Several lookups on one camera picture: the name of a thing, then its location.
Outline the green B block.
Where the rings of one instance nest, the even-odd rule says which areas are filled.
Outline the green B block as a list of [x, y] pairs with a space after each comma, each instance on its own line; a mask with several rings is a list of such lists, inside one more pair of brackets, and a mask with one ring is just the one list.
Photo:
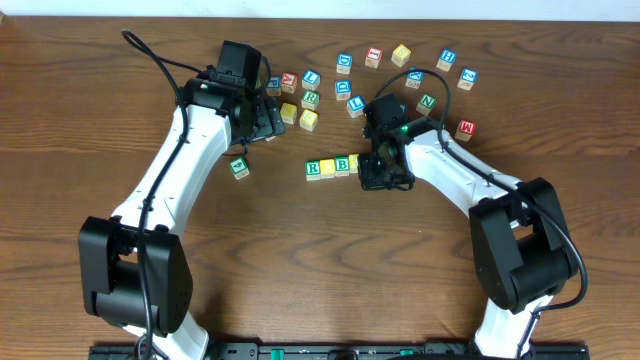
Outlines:
[[335, 176], [343, 177], [350, 174], [350, 161], [348, 156], [335, 158]]

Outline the yellow O block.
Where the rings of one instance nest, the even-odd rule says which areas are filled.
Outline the yellow O block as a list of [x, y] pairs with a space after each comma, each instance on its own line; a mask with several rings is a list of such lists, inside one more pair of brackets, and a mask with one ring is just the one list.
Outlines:
[[334, 178], [336, 176], [336, 163], [334, 159], [323, 159], [319, 162], [322, 179]]

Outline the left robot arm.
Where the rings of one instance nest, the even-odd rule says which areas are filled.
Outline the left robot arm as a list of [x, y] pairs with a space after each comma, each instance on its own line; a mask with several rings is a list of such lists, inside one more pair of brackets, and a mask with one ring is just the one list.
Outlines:
[[193, 78], [149, 169], [108, 219], [88, 217], [78, 235], [88, 314], [139, 338], [135, 356], [202, 359], [207, 331], [189, 312], [193, 278], [181, 239], [217, 160], [235, 144], [283, 134], [275, 98]]

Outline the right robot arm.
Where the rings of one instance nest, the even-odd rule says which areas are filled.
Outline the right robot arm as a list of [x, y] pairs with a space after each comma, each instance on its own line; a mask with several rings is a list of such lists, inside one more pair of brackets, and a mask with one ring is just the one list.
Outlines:
[[491, 168], [428, 117], [377, 121], [363, 129], [372, 150], [359, 157], [366, 190], [409, 190], [422, 179], [469, 219], [474, 266], [488, 297], [474, 343], [485, 356], [529, 352], [540, 314], [584, 264], [570, 240], [553, 186]]

